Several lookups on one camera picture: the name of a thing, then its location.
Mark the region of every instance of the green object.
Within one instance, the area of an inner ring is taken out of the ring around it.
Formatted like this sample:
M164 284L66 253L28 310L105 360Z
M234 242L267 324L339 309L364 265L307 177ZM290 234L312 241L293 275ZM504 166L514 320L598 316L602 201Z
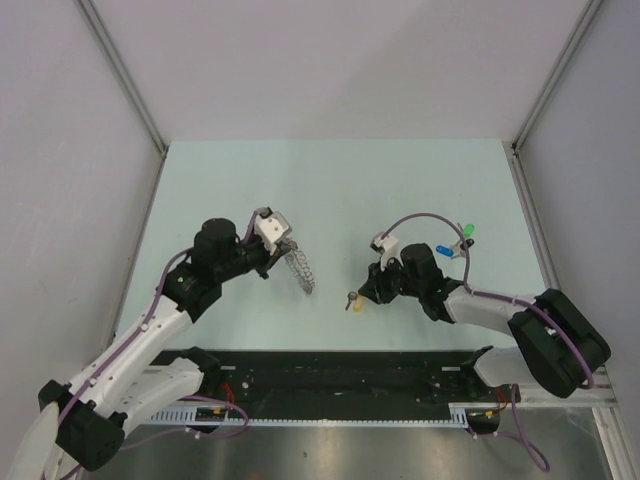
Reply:
M469 238L475 229L476 229L476 226L473 223L470 223L466 227L464 227L462 234L465 237Z

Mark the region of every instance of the robotic arm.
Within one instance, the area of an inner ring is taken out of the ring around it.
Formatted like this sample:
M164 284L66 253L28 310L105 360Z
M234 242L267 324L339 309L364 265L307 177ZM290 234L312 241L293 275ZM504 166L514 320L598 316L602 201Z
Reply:
M478 325L515 339L517 347L485 347L467 362L490 387L537 382L557 397L571 395L587 376L585 365L562 334L592 373L611 356L604 339L558 290L523 297L475 294L462 281L445 277L424 243L401 250L398 239L387 233L377 235L371 247L380 254L380 261L369 265L359 295L377 304L390 303L398 295L415 297L434 321ZM550 328L539 311L562 332Z
M144 381L141 374L221 297L224 282L253 270L268 278L269 269L295 245L287 238L290 232L285 218L269 208L256 210L243 239L229 220L205 222L193 247L167 265L151 305L135 324L69 383L51 380L40 391L41 408L56 403L61 412L57 445L85 469L96 470L142 421L194 394L203 382L215 381L207 376L215 376L219 364L199 349Z

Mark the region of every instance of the white table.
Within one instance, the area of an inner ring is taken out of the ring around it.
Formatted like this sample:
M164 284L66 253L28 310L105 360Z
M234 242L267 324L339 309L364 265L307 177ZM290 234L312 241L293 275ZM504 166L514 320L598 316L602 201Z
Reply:
M284 261L267 281L245 275L168 348L451 350L512 345L466 325L433 322L417 300L365 303L345 312L377 255L371 238L414 212L476 226L471 283L508 293L544 284L502 144L478 140L225 141L171 145L118 332L147 307L160 272L212 217L244 233L259 206L281 211L305 251L316 291L303 294ZM437 220L417 219L395 234L403 244L454 242ZM463 260L438 255L460 278Z

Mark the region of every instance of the gray floor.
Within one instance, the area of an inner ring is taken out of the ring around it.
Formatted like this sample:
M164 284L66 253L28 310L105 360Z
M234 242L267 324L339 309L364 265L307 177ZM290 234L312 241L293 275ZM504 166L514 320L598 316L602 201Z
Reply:
M590 410L522 412L551 474L508 439L415 428L262 427L228 440L164 437L120 453L92 480L611 479ZM511 415L502 429L513 431ZM157 432L141 427L130 440Z

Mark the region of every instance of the white wall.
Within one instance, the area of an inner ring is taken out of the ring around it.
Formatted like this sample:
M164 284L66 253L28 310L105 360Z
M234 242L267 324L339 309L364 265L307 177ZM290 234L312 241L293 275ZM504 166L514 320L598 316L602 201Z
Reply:
M512 140L587 0L96 0L169 140Z
M0 477L106 340L160 164L73 2L0 5Z
M525 144L563 288L610 343L611 380L640 448L640 4L610 0Z

